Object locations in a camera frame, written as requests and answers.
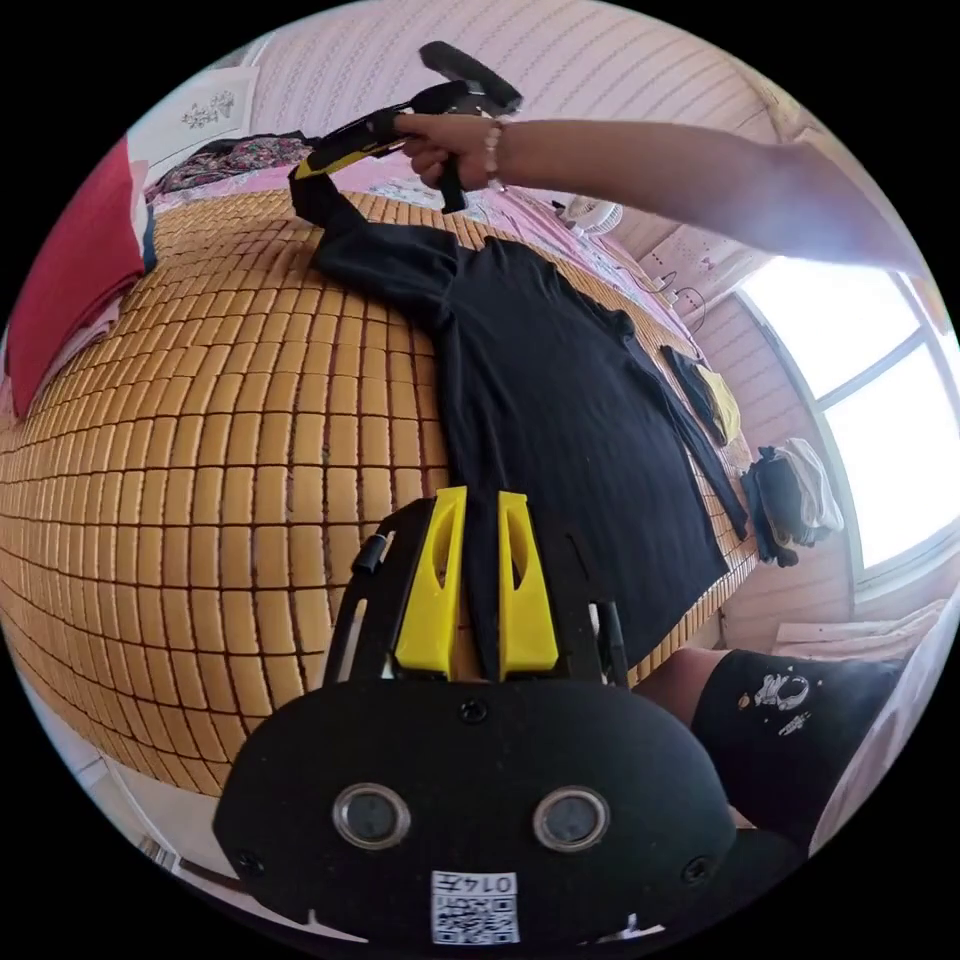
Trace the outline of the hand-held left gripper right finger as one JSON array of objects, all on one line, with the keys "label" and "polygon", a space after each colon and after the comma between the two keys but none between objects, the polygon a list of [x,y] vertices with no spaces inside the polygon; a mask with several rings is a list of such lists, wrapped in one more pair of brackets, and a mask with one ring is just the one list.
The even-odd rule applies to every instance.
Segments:
[{"label": "hand-held left gripper right finger", "polygon": [[498,655],[501,671],[551,671],[559,652],[527,497],[497,496]]}]

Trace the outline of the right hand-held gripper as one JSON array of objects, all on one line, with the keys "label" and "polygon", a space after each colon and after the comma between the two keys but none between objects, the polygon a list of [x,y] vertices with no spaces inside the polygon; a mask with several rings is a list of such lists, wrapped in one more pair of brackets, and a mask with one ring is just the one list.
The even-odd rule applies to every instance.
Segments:
[{"label": "right hand-held gripper", "polygon": [[467,105],[473,91],[463,81],[428,87],[405,102],[367,114],[322,137],[311,138],[311,152],[293,169],[293,180],[332,175],[368,158],[400,149],[396,118],[406,114],[443,115]]}]

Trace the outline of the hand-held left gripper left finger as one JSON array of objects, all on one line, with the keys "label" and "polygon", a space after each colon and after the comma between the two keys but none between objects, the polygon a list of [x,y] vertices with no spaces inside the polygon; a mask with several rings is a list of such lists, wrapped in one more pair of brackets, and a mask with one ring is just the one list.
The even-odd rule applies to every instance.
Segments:
[{"label": "hand-held left gripper left finger", "polygon": [[430,502],[394,656],[403,671],[451,671],[460,613],[467,488]]}]

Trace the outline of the person's right hand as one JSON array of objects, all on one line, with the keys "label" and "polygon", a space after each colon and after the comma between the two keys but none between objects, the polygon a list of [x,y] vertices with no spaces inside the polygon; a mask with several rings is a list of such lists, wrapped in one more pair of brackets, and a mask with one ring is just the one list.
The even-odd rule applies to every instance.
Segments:
[{"label": "person's right hand", "polygon": [[404,113],[394,120],[402,152],[421,182],[440,187],[451,166],[466,192],[484,189],[498,178],[497,150],[505,125],[496,119],[460,114]]}]

